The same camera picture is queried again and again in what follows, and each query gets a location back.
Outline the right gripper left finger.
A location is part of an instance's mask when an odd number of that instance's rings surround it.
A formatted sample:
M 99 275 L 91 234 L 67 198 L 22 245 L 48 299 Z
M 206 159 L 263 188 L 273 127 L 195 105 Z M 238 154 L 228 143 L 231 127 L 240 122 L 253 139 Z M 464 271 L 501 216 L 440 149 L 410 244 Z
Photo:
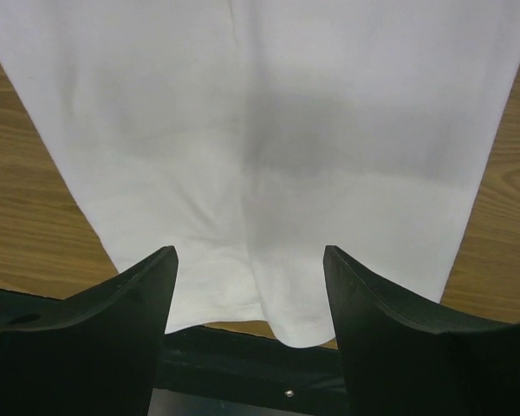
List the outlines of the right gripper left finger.
M 178 270 L 173 247 L 0 325 L 0 415 L 145 415 Z

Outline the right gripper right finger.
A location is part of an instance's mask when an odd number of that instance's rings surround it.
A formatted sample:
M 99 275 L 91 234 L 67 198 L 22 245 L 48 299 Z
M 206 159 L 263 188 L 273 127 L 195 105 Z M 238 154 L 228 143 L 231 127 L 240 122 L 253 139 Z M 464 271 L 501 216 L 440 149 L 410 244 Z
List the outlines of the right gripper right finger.
M 518 415 L 519 328 L 425 299 L 336 246 L 323 268 L 354 415 Z

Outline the white floral t shirt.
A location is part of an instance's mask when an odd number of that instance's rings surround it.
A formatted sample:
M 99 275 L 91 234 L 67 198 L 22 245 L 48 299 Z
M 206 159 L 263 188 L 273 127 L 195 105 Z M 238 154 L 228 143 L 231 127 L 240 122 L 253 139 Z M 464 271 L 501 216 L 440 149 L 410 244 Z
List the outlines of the white floral t shirt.
M 166 325 L 334 336 L 341 247 L 438 301 L 520 63 L 520 1 L 0 1 L 0 62 L 114 266 Z

